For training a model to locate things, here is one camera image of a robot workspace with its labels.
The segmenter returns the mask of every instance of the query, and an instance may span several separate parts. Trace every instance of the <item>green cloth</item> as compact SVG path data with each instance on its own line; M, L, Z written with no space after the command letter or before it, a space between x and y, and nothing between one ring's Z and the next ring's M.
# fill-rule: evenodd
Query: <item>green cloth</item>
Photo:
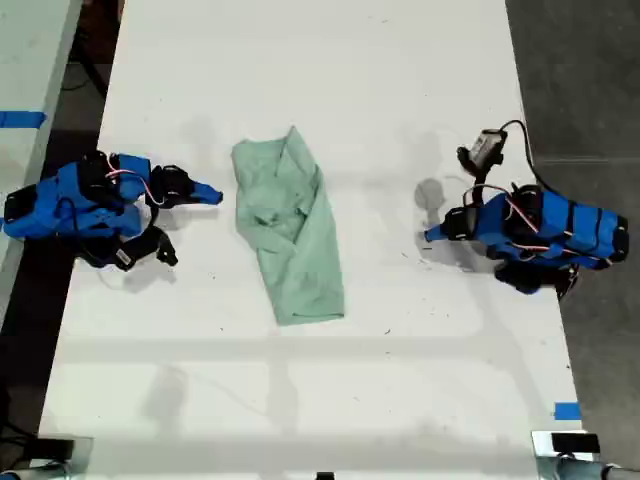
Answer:
M258 255L280 325L344 316L336 226L320 168L295 127L233 148L238 232Z

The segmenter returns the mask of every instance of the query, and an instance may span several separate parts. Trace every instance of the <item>wire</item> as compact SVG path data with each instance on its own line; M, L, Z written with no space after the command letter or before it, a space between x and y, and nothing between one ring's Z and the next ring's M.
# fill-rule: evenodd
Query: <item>wire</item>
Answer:
M518 207L514 202L513 199L511 197L511 194L509 193L509 191L506 188L502 188L502 187L498 187L497 185L491 185L489 183L479 183L477 185L474 185L471 188L468 188L463 194L462 194L462 204L466 207L467 206L467 194L471 191L473 191L476 188L483 188L483 187L487 187L487 188L493 188L494 190L499 190L501 192L505 193L505 199L507 200L507 203L509 204L509 206L515 210L515 212L520 215L520 217L522 217L522 220L524 220L524 222L529 226L529 228L531 230L533 230L535 233L538 233L538 227L536 227L533 222L529 219L529 217L527 217L527 215L522 211L522 209L520 207Z
M96 264L105 266L108 263L108 261L103 258L96 257L93 253L91 253L87 249L84 242L80 239L80 229L78 228L78 211L76 209L76 204L73 203L73 200L71 200L69 197L62 197L60 200L58 200L58 203L56 204L56 208L54 210L58 210L58 207L62 204L62 202L67 202L71 207L73 231L75 233L75 240L78 243L78 246L80 247L80 249L82 249L82 251L86 253L89 257L91 257L96 262Z
M10 437L10 438L0 438L0 443L10 443L12 445L18 445L20 447L25 447L27 444L23 441L26 440L22 437Z
M63 92L75 92L76 90L80 90L82 87L85 87L91 80L86 79L84 82L74 85L73 87L62 87L60 90Z
M114 177L116 175L122 175L123 173L128 173L130 175L135 175L136 177L138 177L140 179L140 181L144 185L144 189L147 192L147 195L149 195L149 198L151 199L151 201L153 203L155 203L156 205L158 205L158 206L164 204L164 198L162 199L162 202L158 202L153 197L153 194L151 193L151 188L149 188L149 185L147 184L147 182L144 179L144 177L142 175L140 175L138 172L134 172L133 170L126 170L126 169L116 170L115 168L113 168L113 165L111 164L111 160L109 159L109 157L107 157L107 165L109 165L109 169L111 170L109 173L107 173L107 175L106 175L107 178L111 178L111 177Z
M507 127L513 124L520 126L520 129L522 130L522 136L524 137L524 153L525 153L525 156L527 157L527 163L529 164L529 168L531 169L533 176L536 177L536 180L538 181L538 183L542 185L544 188L546 188L550 192L558 194L558 191L554 188L551 188L549 184L545 182L544 179L540 176L536 168L533 166L533 160L531 159L531 144L529 143L529 134L527 133L527 127L525 126L524 122L522 120L509 120L507 123L505 123L499 128L499 131L504 132Z
M10 428L14 432L18 432L18 433L24 435L25 437L29 437L29 438L36 438L37 437L37 435L34 435L31 432L27 432L26 430L18 427L15 423L10 422L10 421L4 422L4 426Z

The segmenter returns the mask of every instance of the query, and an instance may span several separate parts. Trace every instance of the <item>tabletop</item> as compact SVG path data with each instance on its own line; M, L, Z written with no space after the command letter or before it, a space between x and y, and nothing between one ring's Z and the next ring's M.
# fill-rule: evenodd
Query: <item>tabletop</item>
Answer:
M423 250L472 185L455 157L522 116L501 0L130 0L99 147L224 191L163 212L179 263L76 262L40 433L89 478L537 478L575 389L555 293L464 243ZM235 228L231 148L295 125L333 208L346 315L278 327ZM490 180L531 182L510 135Z

